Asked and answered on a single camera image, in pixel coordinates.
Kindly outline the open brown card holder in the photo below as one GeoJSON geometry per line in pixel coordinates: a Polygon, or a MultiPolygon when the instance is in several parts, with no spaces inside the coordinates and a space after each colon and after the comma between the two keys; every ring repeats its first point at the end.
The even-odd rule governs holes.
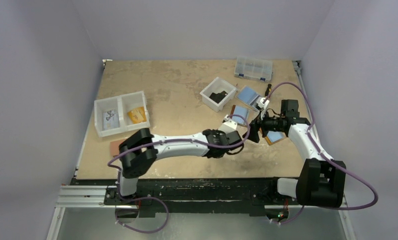
{"type": "Polygon", "coordinates": [[[245,123],[244,119],[247,120],[247,118],[250,115],[250,112],[251,111],[248,108],[233,105],[229,116],[238,125],[245,127],[247,124],[245,123]]]}

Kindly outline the open tan card holder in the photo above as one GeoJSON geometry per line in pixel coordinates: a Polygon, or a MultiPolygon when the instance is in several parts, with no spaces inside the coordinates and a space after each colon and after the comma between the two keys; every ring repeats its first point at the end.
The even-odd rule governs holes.
{"type": "Polygon", "coordinates": [[[267,133],[267,135],[265,136],[265,141],[268,143],[268,145],[273,145],[276,144],[280,141],[282,141],[283,139],[285,139],[286,136],[284,133],[279,132],[279,131],[269,131],[267,133]]]}

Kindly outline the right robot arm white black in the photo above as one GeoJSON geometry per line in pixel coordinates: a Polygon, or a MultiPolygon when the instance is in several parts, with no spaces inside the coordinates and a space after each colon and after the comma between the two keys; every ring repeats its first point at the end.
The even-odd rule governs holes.
{"type": "Polygon", "coordinates": [[[282,132],[304,160],[299,177],[277,179],[276,185],[267,190],[268,199],[278,204],[288,196],[301,205],[338,208],[343,202],[346,177],[340,168],[345,164],[336,161],[331,165],[324,159],[321,144],[313,138],[311,123],[300,116],[298,107],[297,100],[285,99],[280,114],[269,116],[269,101],[264,97],[256,101],[259,115],[250,123],[248,140],[258,143],[259,133],[265,137],[269,132],[282,132]]]}

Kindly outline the white two-compartment bin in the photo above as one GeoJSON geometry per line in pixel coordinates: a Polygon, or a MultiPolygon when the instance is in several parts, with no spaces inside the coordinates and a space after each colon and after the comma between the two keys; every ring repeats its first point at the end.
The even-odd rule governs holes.
{"type": "Polygon", "coordinates": [[[150,127],[150,117],[147,109],[147,101],[144,91],[137,91],[133,93],[127,93],[114,97],[95,100],[94,126],[100,138],[150,127]],[[144,107],[147,116],[147,122],[138,124],[133,124],[131,122],[131,120],[127,116],[127,112],[137,107],[144,107]],[[120,127],[110,130],[103,130],[102,113],[113,109],[118,111],[120,127]]]}

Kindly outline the open blue card holder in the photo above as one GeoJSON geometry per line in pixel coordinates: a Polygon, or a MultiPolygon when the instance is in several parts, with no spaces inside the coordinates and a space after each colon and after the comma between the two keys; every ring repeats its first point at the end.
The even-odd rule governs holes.
{"type": "Polygon", "coordinates": [[[258,102],[262,98],[260,94],[254,91],[252,88],[245,86],[238,93],[236,98],[244,103],[246,106],[252,108],[255,111],[259,111],[258,102]]]}

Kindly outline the black item in bin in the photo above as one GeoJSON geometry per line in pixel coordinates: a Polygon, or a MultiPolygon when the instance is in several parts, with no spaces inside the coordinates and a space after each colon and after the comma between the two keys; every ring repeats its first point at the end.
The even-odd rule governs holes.
{"type": "Polygon", "coordinates": [[[216,104],[219,104],[226,96],[228,93],[226,91],[221,91],[221,92],[212,92],[209,96],[209,98],[215,102],[216,104]]]}

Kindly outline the yellow black screwdriver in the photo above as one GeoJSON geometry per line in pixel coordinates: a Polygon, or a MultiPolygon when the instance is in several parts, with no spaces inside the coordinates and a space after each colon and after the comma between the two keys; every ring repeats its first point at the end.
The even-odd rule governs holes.
{"type": "Polygon", "coordinates": [[[266,97],[270,94],[271,89],[272,89],[272,84],[271,83],[267,84],[267,87],[266,87],[266,90],[265,90],[265,96],[266,97]]]}

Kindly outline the orange card in bin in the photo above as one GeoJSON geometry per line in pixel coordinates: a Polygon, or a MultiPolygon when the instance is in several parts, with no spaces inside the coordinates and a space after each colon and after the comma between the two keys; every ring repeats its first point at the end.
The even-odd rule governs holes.
{"type": "Polygon", "coordinates": [[[133,124],[145,123],[147,122],[146,112],[143,106],[133,108],[127,112],[127,116],[133,124]]]}

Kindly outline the small white square bin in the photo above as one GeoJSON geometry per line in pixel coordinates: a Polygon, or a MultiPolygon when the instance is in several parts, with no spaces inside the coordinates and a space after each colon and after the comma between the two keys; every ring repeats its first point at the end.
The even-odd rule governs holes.
{"type": "Polygon", "coordinates": [[[226,80],[216,77],[201,92],[202,102],[215,112],[223,109],[234,98],[237,88],[226,80]]]}

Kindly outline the aluminium frame rail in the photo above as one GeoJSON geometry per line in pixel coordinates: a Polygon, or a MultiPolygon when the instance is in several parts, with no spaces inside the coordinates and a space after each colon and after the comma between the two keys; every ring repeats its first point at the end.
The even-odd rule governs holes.
{"type": "Polygon", "coordinates": [[[104,206],[106,186],[64,185],[60,187],[57,208],[99,208],[104,206]]]}

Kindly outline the clear plastic organizer box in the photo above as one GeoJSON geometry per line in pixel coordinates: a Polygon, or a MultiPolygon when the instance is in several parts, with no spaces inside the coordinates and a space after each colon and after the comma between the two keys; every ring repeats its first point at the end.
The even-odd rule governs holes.
{"type": "Polygon", "coordinates": [[[273,62],[246,56],[238,56],[234,76],[247,80],[270,82],[273,76],[273,62]]]}

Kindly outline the closed pink-brown card holder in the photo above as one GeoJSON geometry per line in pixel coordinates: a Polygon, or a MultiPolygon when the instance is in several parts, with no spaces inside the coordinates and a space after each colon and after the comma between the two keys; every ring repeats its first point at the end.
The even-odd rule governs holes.
{"type": "Polygon", "coordinates": [[[110,149],[110,155],[112,157],[117,156],[120,152],[119,152],[119,146],[125,141],[126,139],[120,139],[120,140],[115,140],[112,141],[109,145],[109,149],[110,149]]]}

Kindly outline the grey card in bin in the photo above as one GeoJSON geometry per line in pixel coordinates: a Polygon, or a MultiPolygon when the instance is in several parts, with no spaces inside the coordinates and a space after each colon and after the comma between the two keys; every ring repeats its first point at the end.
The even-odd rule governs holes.
{"type": "Polygon", "coordinates": [[[120,127],[118,111],[111,109],[102,113],[103,130],[112,130],[120,127]]]}

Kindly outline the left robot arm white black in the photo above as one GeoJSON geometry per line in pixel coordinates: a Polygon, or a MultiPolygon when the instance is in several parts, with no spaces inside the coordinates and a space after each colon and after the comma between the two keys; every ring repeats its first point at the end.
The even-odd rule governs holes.
{"type": "Polygon", "coordinates": [[[241,151],[243,147],[244,139],[236,130],[226,133],[219,129],[206,129],[192,135],[163,136],[142,128],[118,146],[121,170],[116,197],[125,205],[134,202],[139,177],[158,160],[184,156],[218,159],[234,155],[234,150],[241,151]]]}

